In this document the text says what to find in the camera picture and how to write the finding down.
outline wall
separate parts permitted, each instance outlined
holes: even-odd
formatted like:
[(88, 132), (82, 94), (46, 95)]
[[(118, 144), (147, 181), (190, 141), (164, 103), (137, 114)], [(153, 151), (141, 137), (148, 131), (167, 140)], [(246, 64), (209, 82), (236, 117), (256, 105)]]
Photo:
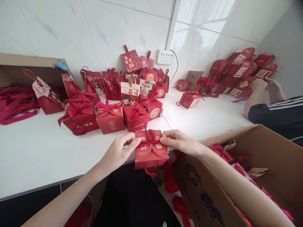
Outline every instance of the wall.
[[(258, 46), (260, 53), (273, 53), (280, 69), (274, 79), (287, 98), (303, 95), (303, 6), (295, 1)], [(269, 103), (268, 93), (264, 94)]]
[[(171, 49), (171, 80), (208, 71), (237, 48), (257, 47), (293, 0), (181, 0)], [(125, 70), (123, 45), (156, 59), (169, 34), (175, 0), (1, 0), (0, 52), (64, 58), (78, 82), (82, 66)], [(169, 68), (173, 77), (177, 63)]]

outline striped sleeve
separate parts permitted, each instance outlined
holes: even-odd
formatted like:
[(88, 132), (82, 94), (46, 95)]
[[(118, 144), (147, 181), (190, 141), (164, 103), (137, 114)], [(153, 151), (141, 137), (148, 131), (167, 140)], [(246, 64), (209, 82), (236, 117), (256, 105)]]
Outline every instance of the striped sleeve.
[(303, 96), (274, 104), (258, 104), (250, 108), (248, 119), (267, 127), (283, 126), (303, 121)]

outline white stripe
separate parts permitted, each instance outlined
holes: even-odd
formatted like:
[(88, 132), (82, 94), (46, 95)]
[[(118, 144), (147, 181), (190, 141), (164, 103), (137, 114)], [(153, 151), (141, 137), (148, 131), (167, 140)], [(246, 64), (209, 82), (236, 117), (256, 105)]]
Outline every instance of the white stripe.
[(290, 141), (294, 141), (294, 140), (296, 140), (296, 139), (300, 139), (300, 138), (303, 138), (303, 136), (301, 136), (301, 137), (297, 137), (297, 138), (294, 138), (294, 139), (291, 139)]
[(299, 103), (299, 104), (296, 104), (296, 105), (293, 105), (293, 106), (276, 107), (276, 108), (272, 108), (272, 109), (269, 109), (269, 110), (285, 109), (285, 108), (289, 108), (289, 107), (302, 106), (302, 105), (303, 105), (303, 103)]
[(296, 101), (296, 100), (299, 100), (299, 99), (303, 99), (303, 96), (300, 97), (300, 98), (296, 98), (296, 99), (289, 99), (289, 100), (285, 100), (283, 102), (277, 102), (277, 103), (274, 103), (274, 104), (268, 104), (267, 106), (275, 106), (275, 105), (279, 105), (279, 104), (282, 104), (282, 103), (286, 103), (286, 102), (292, 102), (292, 101)]
[(269, 109), (275, 108), (275, 107), (278, 107), (278, 106), (286, 106), (286, 105), (289, 105), (289, 107), (290, 107), (290, 106), (292, 106), (293, 104), (298, 103), (298, 102), (303, 102), (303, 100), (297, 100), (297, 101), (295, 101), (295, 102), (284, 103), (284, 104), (280, 104), (280, 105), (276, 105), (276, 106), (270, 106)]

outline power socket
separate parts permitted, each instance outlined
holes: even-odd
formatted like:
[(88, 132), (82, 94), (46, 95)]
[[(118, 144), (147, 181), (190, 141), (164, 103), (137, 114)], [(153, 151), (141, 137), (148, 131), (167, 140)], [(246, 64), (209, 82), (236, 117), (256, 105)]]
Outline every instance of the power socket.
[(174, 59), (174, 53), (167, 50), (158, 50), (157, 64), (172, 65)]

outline black pants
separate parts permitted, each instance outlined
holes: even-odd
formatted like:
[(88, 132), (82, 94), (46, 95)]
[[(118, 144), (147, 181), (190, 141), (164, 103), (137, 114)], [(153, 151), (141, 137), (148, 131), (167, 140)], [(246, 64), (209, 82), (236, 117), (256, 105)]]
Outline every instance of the black pants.
[(174, 212), (143, 169), (121, 166), (108, 178), (93, 226), (181, 226)]

